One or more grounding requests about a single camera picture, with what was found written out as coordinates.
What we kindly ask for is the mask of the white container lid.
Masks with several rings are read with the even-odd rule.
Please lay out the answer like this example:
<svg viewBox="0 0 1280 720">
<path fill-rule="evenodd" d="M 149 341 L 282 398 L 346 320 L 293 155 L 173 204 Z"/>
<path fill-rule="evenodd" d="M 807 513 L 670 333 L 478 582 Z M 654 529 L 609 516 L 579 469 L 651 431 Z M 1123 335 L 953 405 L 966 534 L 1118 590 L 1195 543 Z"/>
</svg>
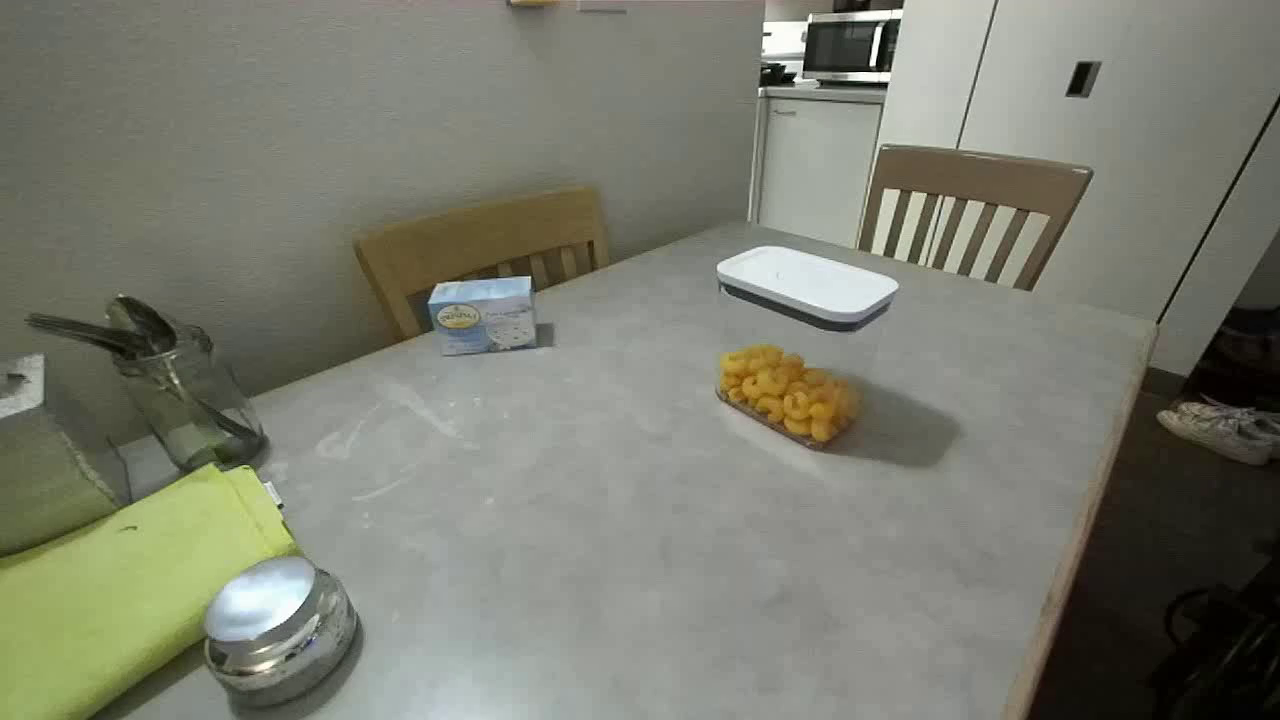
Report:
<svg viewBox="0 0 1280 720">
<path fill-rule="evenodd" d="M 778 303 L 786 313 L 856 327 L 885 313 L 900 285 L 885 273 L 840 264 L 829 257 L 755 242 L 716 264 L 716 280 L 732 292 Z"/>
</svg>

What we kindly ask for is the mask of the wooden chair at side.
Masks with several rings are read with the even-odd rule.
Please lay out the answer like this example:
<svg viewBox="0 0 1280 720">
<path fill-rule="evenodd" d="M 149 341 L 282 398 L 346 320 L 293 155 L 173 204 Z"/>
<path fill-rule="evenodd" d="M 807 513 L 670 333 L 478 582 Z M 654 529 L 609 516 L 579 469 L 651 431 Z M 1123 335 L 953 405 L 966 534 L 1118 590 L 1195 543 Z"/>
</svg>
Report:
<svg viewBox="0 0 1280 720">
<path fill-rule="evenodd" d="M 610 230 L 589 182 L 445 206 L 357 240 L 357 259 L 398 341 L 429 327 L 445 280 L 529 274 L 553 287 L 609 264 Z"/>
</svg>

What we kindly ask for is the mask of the light blue small box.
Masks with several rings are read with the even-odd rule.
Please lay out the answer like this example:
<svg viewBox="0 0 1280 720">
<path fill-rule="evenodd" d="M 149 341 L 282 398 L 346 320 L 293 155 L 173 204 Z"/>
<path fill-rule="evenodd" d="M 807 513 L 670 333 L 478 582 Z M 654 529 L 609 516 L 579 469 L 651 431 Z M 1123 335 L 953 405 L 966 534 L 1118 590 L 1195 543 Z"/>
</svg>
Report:
<svg viewBox="0 0 1280 720">
<path fill-rule="evenodd" d="M 429 295 L 429 320 L 449 355 L 529 346 L 536 341 L 533 280 L 445 280 Z"/>
</svg>

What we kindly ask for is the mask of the white cabinet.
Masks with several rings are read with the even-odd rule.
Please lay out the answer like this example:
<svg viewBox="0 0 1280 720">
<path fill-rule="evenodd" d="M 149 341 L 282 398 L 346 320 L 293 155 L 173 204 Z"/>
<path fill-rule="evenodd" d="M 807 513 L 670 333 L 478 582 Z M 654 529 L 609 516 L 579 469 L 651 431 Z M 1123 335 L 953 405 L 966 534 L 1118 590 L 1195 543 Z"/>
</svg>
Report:
<svg viewBox="0 0 1280 720">
<path fill-rule="evenodd" d="M 879 117 L 879 92 L 762 87 L 755 99 L 750 221 L 807 240 L 853 242 Z"/>
</svg>

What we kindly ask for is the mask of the wooden chair at end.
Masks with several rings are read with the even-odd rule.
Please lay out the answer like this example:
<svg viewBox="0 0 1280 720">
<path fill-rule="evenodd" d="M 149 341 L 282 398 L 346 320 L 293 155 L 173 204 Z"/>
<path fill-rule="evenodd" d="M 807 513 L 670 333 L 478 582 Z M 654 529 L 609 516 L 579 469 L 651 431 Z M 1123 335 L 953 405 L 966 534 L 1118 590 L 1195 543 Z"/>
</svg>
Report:
<svg viewBox="0 0 1280 720">
<path fill-rule="evenodd" d="M 1084 164 L 885 143 L 856 247 L 1033 292 L 1088 182 Z"/>
</svg>

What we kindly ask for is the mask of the microwave oven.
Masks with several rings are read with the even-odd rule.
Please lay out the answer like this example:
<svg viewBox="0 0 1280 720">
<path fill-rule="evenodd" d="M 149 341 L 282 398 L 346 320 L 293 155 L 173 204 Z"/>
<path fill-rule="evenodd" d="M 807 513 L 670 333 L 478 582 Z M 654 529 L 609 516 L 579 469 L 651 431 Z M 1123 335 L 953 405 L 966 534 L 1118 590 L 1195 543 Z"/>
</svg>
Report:
<svg viewBox="0 0 1280 720">
<path fill-rule="evenodd" d="M 833 83 L 888 83 L 905 10 L 820 10 L 804 29 L 804 76 Z"/>
</svg>

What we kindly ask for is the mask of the clear jar with utensils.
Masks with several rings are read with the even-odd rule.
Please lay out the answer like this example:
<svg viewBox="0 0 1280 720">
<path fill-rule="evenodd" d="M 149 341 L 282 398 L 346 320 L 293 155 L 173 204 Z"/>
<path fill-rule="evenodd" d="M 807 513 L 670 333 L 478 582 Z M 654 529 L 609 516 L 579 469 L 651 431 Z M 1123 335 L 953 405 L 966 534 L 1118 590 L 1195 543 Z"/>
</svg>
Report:
<svg viewBox="0 0 1280 720">
<path fill-rule="evenodd" d="M 30 313 L 26 325 L 103 346 L 133 408 L 177 469 L 237 469 L 267 450 L 264 423 L 199 325 L 180 325 L 126 292 L 103 303 L 103 325 L 53 313 Z"/>
</svg>

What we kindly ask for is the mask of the round silver metal tin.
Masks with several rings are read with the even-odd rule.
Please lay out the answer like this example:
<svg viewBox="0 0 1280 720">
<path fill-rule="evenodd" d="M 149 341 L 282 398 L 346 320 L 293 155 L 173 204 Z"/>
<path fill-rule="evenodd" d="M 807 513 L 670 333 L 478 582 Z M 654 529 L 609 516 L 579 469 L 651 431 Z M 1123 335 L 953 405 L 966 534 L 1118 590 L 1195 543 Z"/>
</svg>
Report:
<svg viewBox="0 0 1280 720">
<path fill-rule="evenodd" d="M 343 582 L 307 557 L 232 575 L 202 607 L 202 667 L 246 706 L 320 686 L 353 650 L 360 617 Z"/>
</svg>

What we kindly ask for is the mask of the green folded cloth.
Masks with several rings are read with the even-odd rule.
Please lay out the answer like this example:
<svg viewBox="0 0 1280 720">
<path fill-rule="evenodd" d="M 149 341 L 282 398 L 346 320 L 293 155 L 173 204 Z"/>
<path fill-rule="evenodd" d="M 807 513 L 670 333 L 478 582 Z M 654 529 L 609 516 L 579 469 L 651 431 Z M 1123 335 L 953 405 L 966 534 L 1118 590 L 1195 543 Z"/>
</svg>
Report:
<svg viewBox="0 0 1280 720">
<path fill-rule="evenodd" d="M 199 640 L 206 601 L 294 549 L 253 469 L 167 489 L 0 561 L 0 720 L 86 720 Z"/>
</svg>

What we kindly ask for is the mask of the white shoes on floor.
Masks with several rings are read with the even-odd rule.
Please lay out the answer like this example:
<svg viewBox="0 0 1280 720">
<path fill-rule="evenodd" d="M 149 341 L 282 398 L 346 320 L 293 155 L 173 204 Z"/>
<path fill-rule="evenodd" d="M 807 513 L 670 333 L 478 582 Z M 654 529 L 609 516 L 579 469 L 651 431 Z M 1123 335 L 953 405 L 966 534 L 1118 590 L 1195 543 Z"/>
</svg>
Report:
<svg viewBox="0 0 1280 720">
<path fill-rule="evenodd" d="M 1255 408 L 1180 398 L 1156 413 L 1176 440 L 1201 442 L 1234 463 L 1280 460 L 1280 417 Z"/>
</svg>

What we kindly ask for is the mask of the grey box at edge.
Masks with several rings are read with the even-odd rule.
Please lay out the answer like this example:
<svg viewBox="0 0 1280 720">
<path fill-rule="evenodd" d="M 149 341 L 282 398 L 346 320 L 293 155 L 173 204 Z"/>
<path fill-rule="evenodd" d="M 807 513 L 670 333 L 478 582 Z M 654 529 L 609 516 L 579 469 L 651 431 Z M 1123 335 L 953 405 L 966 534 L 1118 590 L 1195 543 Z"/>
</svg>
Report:
<svg viewBox="0 0 1280 720">
<path fill-rule="evenodd" d="M 42 350 L 0 363 L 0 553 L 93 523 L 133 501 L 126 469 Z"/>
</svg>

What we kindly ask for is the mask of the black wall plate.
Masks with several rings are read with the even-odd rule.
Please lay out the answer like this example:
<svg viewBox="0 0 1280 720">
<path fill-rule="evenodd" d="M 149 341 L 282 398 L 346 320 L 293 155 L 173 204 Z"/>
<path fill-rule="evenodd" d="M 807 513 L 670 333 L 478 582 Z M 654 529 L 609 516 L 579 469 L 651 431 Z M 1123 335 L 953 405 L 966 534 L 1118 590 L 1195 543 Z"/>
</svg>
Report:
<svg viewBox="0 0 1280 720">
<path fill-rule="evenodd" d="M 1071 73 L 1068 73 L 1068 87 L 1064 96 L 1071 99 L 1088 99 L 1092 96 L 1092 83 L 1098 76 L 1098 58 L 1077 58 Z"/>
</svg>

